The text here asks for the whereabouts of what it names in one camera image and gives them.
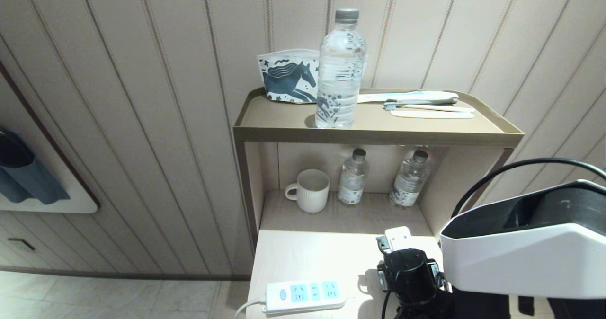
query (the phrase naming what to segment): top shelf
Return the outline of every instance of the top shelf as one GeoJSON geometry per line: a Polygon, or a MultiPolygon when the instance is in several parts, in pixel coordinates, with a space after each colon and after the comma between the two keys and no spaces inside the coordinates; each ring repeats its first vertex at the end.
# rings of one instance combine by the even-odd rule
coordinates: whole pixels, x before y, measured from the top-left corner
{"type": "MultiPolygon", "coordinates": [[[[361,89],[360,93],[411,90],[361,89]]],[[[249,93],[233,128],[237,142],[322,142],[340,144],[417,144],[515,148],[524,134],[487,105],[457,91],[457,106],[471,106],[471,119],[398,118],[381,103],[358,104],[351,129],[314,128],[315,104],[270,101],[265,89],[249,93]]]]}

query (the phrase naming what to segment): bottle label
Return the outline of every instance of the bottle label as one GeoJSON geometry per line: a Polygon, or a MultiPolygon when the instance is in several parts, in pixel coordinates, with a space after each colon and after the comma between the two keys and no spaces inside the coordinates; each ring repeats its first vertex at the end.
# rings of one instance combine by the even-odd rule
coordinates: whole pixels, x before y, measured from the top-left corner
{"type": "Polygon", "coordinates": [[[398,175],[395,183],[393,184],[393,190],[390,192],[389,197],[398,205],[402,205],[403,207],[412,207],[415,205],[415,201],[420,192],[409,192],[402,189],[400,185],[405,185],[405,183],[406,182],[404,179],[398,175]]]}
{"type": "Polygon", "coordinates": [[[350,190],[344,187],[343,185],[339,185],[339,194],[337,197],[343,202],[347,204],[357,204],[362,200],[362,192],[364,190],[350,190]]]}

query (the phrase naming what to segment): white mug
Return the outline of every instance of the white mug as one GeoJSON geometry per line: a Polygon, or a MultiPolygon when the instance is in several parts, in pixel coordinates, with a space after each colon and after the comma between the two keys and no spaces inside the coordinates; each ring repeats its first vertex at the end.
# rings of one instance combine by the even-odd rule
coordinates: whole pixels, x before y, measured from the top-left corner
{"type": "Polygon", "coordinates": [[[310,168],[303,170],[297,176],[297,183],[292,183],[286,187],[286,198],[297,201],[301,210],[308,213],[317,213],[326,206],[329,197],[330,179],[327,174],[320,170],[310,168]],[[295,195],[288,192],[297,190],[295,195]]]}

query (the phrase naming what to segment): plastic water bottle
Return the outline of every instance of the plastic water bottle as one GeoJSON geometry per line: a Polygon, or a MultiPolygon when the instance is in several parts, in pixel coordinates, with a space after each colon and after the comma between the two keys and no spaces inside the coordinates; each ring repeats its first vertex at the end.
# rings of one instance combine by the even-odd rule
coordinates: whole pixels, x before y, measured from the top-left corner
{"type": "Polygon", "coordinates": [[[339,8],[335,30],[320,45],[316,126],[348,128],[360,92],[366,42],[356,31],[359,9],[339,8]]]}
{"type": "Polygon", "coordinates": [[[400,165],[398,176],[389,193],[390,203],[396,206],[412,207],[423,188],[423,183],[429,175],[427,153],[417,150],[411,159],[400,165]]]}
{"type": "Polygon", "coordinates": [[[343,163],[337,198],[345,204],[360,203],[369,170],[366,151],[355,149],[353,155],[343,163]]]}

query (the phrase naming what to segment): mug handle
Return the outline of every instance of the mug handle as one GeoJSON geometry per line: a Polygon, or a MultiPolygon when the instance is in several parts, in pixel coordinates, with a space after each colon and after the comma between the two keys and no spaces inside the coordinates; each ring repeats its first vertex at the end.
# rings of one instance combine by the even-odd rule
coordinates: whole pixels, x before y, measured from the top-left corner
{"type": "Polygon", "coordinates": [[[291,185],[288,185],[286,187],[286,190],[284,190],[284,195],[286,196],[286,198],[288,198],[291,201],[296,201],[297,200],[297,194],[290,195],[290,194],[288,194],[288,192],[290,190],[297,189],[298,187],[299,186],[297,185],[297,183],[292,183],[291,185]]]}

